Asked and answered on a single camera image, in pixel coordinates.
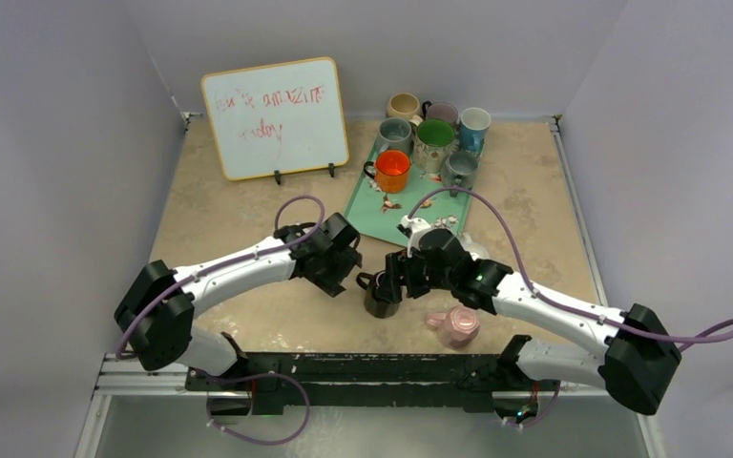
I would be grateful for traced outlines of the black mug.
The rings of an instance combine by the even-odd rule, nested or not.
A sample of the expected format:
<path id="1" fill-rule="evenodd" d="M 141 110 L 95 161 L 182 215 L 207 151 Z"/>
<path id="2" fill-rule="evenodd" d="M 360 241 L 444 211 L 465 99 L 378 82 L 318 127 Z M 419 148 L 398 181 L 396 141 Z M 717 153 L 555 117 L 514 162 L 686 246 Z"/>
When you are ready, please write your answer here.
<path id="1" fill-rule="evenodd" d="M 356 283 L 359 287 L 365 290 L 365 310 L 370 315 L 378 319 L 386 319 L 392 317 L 397 313 L 400 307 L 399 302 L 389 302 L 383 299 L 379 299 L 377 296 L 378 286 L 384 274 L 384 271 L 379 271 L 376 274 L 360 272 L 356 276 Z"/>

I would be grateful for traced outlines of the pink faceted mug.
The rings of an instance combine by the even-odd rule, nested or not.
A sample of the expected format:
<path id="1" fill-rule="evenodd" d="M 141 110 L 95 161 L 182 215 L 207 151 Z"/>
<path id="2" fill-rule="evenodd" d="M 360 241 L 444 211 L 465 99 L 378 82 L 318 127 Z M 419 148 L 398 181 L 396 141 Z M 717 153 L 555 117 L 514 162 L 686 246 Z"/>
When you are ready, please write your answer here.
<path id="1" fill-rule="evenodd" d="M 435 331 L 443 346 L 456 350 L 467 347 L 480 329 L 476 313 L 465 306 L 455 306 L 447 312 L 430 312 L 426 325 Z"/>

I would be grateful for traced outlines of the grey-blue upside-down mug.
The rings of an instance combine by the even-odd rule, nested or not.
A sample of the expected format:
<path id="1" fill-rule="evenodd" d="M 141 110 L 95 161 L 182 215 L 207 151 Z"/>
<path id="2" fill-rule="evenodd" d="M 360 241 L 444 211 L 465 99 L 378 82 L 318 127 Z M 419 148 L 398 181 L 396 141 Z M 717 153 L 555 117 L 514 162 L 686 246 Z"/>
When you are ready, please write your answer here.
<path id="1" fill-rule="evenodd" d="M 472 152 L 457 151 L 443 163 L 440 179 L 444 187 L 471 190 L 477 179 L 479 160 Z"/>

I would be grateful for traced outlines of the orange mug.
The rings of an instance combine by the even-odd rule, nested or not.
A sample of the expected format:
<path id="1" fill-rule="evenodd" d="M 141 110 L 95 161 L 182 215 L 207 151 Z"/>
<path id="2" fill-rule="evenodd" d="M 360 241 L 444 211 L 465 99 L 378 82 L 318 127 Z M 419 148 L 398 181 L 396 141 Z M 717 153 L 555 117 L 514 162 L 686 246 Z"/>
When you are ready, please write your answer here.
<path id="1" fill-rule="evenodd" d="M 384 193 L 397 194 L 407 186 L 410 168 L 411 161 L 406 153 L 388 149 L 367 161 L 363 173 Z"/>

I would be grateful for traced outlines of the cream white mug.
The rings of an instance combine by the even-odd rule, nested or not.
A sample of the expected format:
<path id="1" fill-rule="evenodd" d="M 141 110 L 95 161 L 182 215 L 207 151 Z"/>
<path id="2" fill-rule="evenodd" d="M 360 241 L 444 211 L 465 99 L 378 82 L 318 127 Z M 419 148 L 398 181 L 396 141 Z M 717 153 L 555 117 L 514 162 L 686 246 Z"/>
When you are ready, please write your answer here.
<path id="1" fill-rule="evenodd" d="M 423 119 L 419 115 L 415 115 L 409 123 L 413 132 L 413 164 L 422 172 L 438 174 L 446 159 L 455 151 L 455 130 L 446 121 Z"/>

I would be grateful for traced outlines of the grey mug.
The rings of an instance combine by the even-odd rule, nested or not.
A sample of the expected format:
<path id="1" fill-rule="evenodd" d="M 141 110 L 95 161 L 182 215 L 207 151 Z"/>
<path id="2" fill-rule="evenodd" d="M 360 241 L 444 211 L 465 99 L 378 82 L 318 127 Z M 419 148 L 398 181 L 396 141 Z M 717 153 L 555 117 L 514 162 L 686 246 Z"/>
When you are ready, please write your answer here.
<path id="1" fill-rule="evenodd" d="M 400 117 L 386 118 L 379 126 L 374 147 L 379 153 L 397 150 L 411 156 L 413 150 L 411 124 Z"/>

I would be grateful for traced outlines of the blue teal mug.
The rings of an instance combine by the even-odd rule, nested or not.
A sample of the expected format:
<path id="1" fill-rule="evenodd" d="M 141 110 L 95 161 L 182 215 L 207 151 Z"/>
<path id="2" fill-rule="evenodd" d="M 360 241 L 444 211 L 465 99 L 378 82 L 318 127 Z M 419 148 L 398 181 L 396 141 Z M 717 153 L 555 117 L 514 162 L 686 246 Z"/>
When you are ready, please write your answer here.
<path id="1" fill-rule="evenodd" d="M 460 115 L 459 146 L 462 150 L 478 153 L 492 124 L 491 115 L 484 109 L 470 107 Z"/>

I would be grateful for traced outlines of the mauve purple mug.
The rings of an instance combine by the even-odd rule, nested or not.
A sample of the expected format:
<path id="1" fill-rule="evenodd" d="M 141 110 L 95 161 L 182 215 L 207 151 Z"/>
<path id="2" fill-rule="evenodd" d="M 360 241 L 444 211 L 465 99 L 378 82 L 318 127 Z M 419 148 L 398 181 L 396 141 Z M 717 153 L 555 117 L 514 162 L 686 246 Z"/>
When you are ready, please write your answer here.
<path id="1" fill-rule="evenodd" d="M 424 119 L 438 119 L 455 127 L 459 123 L 459 111 L 448 102 L 425 101 L 421 105 Z"/>

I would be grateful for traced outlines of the beige brown mug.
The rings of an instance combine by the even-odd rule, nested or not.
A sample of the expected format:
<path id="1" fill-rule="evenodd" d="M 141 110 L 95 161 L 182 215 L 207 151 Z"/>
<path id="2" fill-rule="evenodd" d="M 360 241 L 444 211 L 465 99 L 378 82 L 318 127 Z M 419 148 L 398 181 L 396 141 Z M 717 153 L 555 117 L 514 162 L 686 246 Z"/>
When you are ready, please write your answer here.
<path id="1" fill-rule="evenodd" d="M 422 103 L 413 94 L 394 94 L 386 105 L 387 118 L 401 118 L 406 121 L 421 122 L 423 118 Z"/>

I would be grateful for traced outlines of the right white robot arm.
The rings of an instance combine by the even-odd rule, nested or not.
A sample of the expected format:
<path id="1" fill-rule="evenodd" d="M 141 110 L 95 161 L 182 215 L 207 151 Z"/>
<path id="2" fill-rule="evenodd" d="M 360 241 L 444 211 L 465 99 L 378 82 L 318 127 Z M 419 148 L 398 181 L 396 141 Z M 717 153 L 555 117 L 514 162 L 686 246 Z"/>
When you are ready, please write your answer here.
<path id="1" fill-rule="evenodd" d="M 414 246 L 387 255 L 369 289 L 368 303 L 386 308 L 445 290 L 468 308 L 530 323 L 569 341 L 520 340 L 517 352 L 497 364 L 500 381 L 511 388 L 530 380 L 591 385 L 632 411 L 654 415 L 681 363 L 680 350 L 668 342 L 651 308 L 635 303 L 619 310 L 540 291 L 510 266 L 467 250 L 447 229 L 432 229 Z"/>

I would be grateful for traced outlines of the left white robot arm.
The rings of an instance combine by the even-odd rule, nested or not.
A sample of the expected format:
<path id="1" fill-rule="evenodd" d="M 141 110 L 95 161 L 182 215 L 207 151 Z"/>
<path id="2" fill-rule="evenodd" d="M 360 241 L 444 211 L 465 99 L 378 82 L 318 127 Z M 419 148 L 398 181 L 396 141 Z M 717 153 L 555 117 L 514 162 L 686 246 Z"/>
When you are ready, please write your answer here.
<path id="1" fill-rule="evenodd" d="M 304 278 L 329 297 L 362 264 L 360 233 L 341 214 L 321 224 L 283 226 L 255 245 L 204 263 L 170 268 L 145 265 L 115 310 L 114 319 L 143 368 L 178 363 L 209 374 L 221 389 L 243 384 L 246 364 L 233 338 L 209 333 L 197 317 L 239 294 L 269 283 Z"/>

